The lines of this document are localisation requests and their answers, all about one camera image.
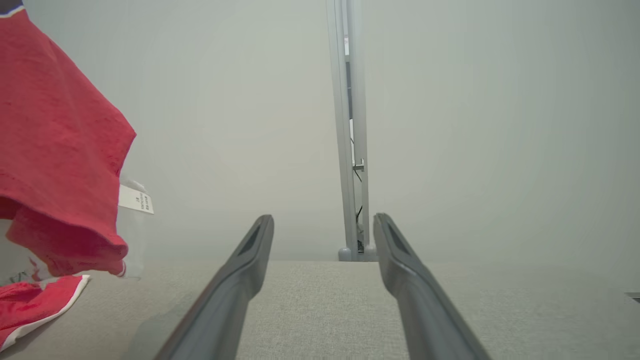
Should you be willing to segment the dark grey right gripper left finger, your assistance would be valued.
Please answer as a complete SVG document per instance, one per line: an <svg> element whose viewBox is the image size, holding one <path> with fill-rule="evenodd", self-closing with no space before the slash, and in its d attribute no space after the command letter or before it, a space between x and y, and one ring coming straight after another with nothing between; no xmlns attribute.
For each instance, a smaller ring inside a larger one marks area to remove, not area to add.
<svg viewBox="0 0 640 360"><path fill-rule="evenodd" d="M265 282L274 229L270 214L254 221L158 351L156 360L236 358L249 302Z"/></svg>

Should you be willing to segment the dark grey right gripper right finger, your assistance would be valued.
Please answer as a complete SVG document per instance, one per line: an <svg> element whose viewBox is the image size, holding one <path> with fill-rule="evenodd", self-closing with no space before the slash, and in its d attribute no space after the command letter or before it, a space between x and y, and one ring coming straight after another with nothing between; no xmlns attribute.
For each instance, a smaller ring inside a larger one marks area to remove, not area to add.
<svg viewBox="0 0 640 360"><path fill-rule="evenodd" d="M374 215L374 240L382 282L397 301L410 359L489 360L490 354L386 213Z"/></svg>

